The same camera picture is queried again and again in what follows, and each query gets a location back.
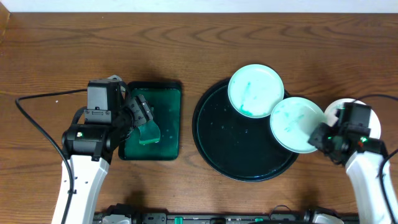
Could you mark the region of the white plate green stain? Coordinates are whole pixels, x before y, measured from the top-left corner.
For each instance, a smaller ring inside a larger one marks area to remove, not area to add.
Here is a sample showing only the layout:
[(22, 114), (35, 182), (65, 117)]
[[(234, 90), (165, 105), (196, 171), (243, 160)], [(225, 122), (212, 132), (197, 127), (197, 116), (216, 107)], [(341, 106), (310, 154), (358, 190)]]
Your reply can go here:
[[(341, 98), (332, 102), (324, 112), (327, 125), (333, 126), (338, 121), (338, 117), (336, 115), (337, 110), (342, 109), (344, 103), (351, 102), (365, 105), (362, 101), (355, 100), (353, 98)], [(374, 110), (371, 110), (368, 128), (371, 130), (369, 135), (370, 138), (379, 139), (381, 137), (381, 123)]]

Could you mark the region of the green sponge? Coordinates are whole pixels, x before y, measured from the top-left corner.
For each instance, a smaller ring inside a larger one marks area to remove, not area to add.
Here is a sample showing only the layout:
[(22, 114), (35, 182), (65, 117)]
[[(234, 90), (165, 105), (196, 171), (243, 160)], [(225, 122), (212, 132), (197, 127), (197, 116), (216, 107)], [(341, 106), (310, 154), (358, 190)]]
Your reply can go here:
[(150, 120), (138, 127), (140, 132), (139, 144), (146, 145), (160, 141), (160, 128), (154, 120)]

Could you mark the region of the pale green plate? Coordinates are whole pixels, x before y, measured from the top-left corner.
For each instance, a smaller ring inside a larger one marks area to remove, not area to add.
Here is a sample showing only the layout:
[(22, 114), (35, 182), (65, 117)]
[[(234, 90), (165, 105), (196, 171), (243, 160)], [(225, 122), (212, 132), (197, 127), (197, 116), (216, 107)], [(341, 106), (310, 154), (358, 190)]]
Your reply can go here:
[(315, 152), (308, 143), (315, 128), (326, 121), (322, 109), (302, 97), (289, 97), (274, 107), (270, 127), (277, 142), (284, 148), (299, 154)]
[(250, 64), (233, 74), (227, 93), (232, 107), (241, 115), (265, 118), (284, 99), (284, 84), (272, 68)]

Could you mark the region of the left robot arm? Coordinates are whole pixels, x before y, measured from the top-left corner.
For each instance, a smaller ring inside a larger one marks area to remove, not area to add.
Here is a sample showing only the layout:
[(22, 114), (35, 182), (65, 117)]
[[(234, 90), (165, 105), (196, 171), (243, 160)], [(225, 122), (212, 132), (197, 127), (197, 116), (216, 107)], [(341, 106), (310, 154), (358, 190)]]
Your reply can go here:
[(139, 144), (159, 142), (160, 129), (143, 95), (88, 101), (62, 136), (62, 183), (52, 223), (91, 223), (116, 148), (139, 130)]

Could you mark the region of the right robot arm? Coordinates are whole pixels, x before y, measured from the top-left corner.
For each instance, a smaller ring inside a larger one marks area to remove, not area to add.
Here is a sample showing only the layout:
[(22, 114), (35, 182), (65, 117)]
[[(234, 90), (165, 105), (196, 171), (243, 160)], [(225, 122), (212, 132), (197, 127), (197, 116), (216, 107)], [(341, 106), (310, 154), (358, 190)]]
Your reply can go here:
[(308, 143), (332, 163), (345, 168), (354, 189), (360, 223), (397, 223), (397, 196), (389, 169), (394, 153), (387, 152), (382, 140), (320, 123)]

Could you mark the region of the rectangular black tray green water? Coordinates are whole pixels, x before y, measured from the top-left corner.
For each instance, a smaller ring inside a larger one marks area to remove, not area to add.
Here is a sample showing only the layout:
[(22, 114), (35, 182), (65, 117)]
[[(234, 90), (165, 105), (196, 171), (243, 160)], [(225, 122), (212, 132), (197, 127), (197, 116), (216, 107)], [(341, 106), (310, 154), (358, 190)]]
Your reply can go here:
[(179, 82), (131, 82), (132, 94), (143, 95), (159, 127), (157, 142), (140, 144), (140, 129), (136, 128), (119, 147), (118, 156), (124, 161), (171, 161), (178, 157), (182, 86)]

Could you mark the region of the round black tray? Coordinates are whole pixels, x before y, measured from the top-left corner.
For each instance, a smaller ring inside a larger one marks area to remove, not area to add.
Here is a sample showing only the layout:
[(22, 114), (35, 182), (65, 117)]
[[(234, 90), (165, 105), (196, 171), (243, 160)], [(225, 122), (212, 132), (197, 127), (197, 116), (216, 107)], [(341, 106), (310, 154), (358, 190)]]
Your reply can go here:
[(230, 179), (261, 182), (285, 172), (298, 154), (283, 147), (270, 118), (248, 118), (228, 98), (229, 79), (211, 86), (198, 100), (192, 134), (198, 152), (215, 171)]

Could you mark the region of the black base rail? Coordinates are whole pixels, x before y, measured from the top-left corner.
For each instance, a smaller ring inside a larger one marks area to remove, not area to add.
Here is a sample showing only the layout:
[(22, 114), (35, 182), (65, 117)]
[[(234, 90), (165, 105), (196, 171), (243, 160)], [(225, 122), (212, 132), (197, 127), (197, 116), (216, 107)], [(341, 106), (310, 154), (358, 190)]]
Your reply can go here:
[(290, 210), (285, 205), (274, 207), (270, 213), (169, 213), (141, 212), (130, 205), (110, 206), (103, 213), (94, 214), (94, 224), (244, 224), (244, 223), (359, 223), (357, 214), (338, 214), (333, 210), (316, 207), (303, 213)]

